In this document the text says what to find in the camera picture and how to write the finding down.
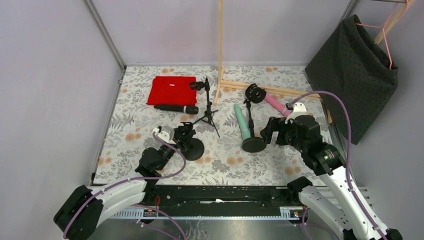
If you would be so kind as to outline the round-base mic stand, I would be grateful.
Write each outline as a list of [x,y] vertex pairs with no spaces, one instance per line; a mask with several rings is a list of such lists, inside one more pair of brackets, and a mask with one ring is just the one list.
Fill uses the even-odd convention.
[[188,161],[196,161],[200,159],[205,151],[205,146],[201,140],[195,138],[197,134],[194,124],[189,121],[181,122],[178,127],[182,153]]
[[263,151],[266,148],[266,143],[261,137],[255,135],[255,125],[254,120],[252,118],[252,102],[260,103],[266,96],[266,91],[262,88],[258,87],[257,84],[252,83],[245,91],[246,99],[244,100],[244,104],[247,108],[248,113],[248,129],[250,132],[250,137],[243,140],[242,149],[248,153],[258,153]]

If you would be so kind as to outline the pink microphone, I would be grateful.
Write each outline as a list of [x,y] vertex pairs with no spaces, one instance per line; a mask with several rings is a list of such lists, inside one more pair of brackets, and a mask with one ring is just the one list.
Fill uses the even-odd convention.
[[291,113],[290,110],[283,104],[281,104],[278,100],[272,97],[270,94],[266,94],[264,100],[270,104],[273,108],[275,108],[278,112],[282,113],[283,116],[288,117]]

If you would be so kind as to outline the mint green microphone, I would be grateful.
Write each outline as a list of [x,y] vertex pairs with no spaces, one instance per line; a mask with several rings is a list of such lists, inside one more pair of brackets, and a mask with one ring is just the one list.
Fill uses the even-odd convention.
[[251,132],[240,106],[237,103],[235,103],[233,105],[233,108],[234,108],[234,113],[238,122],[239,129],[240,129],[241,139],[244,141],[251,137]]

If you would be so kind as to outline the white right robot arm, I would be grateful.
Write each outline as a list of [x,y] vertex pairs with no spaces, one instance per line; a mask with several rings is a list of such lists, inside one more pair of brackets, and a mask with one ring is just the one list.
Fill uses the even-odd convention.
[[292,195],[315,212],[341,240],[401,240],[397,229],[389,228],[371,209],[355,182],[346,176],[347,163],[338,149],[325,142],[318,122],[311,115],[295,119],[270,117],[260,135],[269,144],[274,132],[276,144],[300,152],[305,165],[313,170],[336,198],[338,205],[325,199],[306,178],[288,183]]

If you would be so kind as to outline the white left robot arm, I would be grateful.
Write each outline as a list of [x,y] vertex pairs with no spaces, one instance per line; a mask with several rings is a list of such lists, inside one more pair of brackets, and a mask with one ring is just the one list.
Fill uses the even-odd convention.
[[[109,217],[125,208],[141,203],[158,180],[177,176],[187,165],[184,152],[192,146],[196,131],[192,122],[182,122],[176,128],[158,126],[152,131],[159,149],[146,148],[135,171],[107,185],[89,188],[77,187],[55,214],[53,221],[62,231],[64,240],[86,240]],[[175,154],[183,165],[175,173],[162,176],[158,171]]]

